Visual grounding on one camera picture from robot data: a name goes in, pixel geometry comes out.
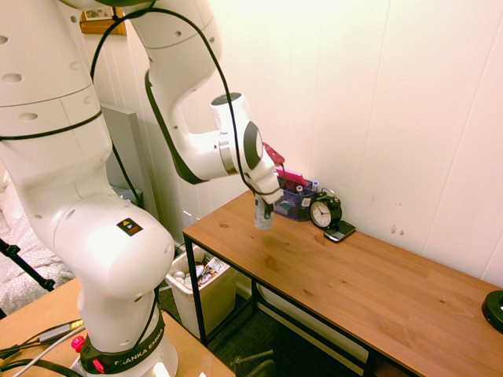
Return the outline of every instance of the black round object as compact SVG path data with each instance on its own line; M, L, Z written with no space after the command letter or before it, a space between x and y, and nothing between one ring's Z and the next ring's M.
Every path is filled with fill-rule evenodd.
M503 291L494 291L486 296L482 313L487 322L503 334Z
M337 224L343 217L343 210L340 206L340 199L335 196L328 196L326 192L317 194L310 207L311 220L322 229Z

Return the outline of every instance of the wooden desk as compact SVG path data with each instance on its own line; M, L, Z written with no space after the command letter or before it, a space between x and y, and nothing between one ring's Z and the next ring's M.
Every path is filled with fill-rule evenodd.
M80 284L73 280L32 304L0 320L0 349L20 344L39 331L57 324L80 318L77 311L77 295ZM204 372L207 377L232 377L234 374L210 351L202 346L178 322L167 314L163 315L166 334L178 352L178 372L176 377L198 377ZM70 367L77 353L70 347L71 339L51 351L44 360ZM6 363L24 358L33 358L41 352L41 347L25 350L5 361ZM19 369L7 371L4 377L13 375ZM49 377L58 374L46 369L33 367L23 376Z
M253 216L246 192L185 229L185 241L415 375L503 375L503 335L481 311L498 287L361 232L333 243L310 222L276 216L264 232Z

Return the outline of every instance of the bottle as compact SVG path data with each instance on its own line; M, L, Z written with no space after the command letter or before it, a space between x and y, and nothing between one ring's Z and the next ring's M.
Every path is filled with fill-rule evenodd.
M255 194L255 226L260 230L269 230L273 227L274 206L268 204L259 195Z

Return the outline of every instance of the trash can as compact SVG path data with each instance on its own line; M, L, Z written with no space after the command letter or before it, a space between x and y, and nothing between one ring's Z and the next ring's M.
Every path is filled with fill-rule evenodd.
M212 257L196 245L193 250L196 263L202 263L206 255ZM189 273L186 253L179 255L173 261L165 280L171 287L174 303L183 325L197 338L200 338L194 294L191 288L187 288L183 282L173 277L173 273L177 271ZM199 286L206 334L213 331L233 311L236 303L236 280L236 270L225 265L220 273Z

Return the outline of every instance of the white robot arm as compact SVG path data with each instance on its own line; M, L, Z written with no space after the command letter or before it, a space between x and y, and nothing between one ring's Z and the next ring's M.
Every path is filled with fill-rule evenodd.
M102 6L63 2L82 10ZM152 5L103 3L128 5L126 13ZM173 260L171 235L108 185L105 162L112 143L86 65L54 0L1 4L0 157L35 233L82 284L78 307L88 331L82 374L148 376L161 363L173 377L176 351L164 336L153 291ZM193 20L220 54L205 0L162 0L155 8ZM234 121L220 98L212 104L219 130L188 131L179 105L214 71L193 28L162 13L131 21L149 55L147 91L180 176L197 183L240 170L266 202L279 199L274 164L242 95L233 95Z

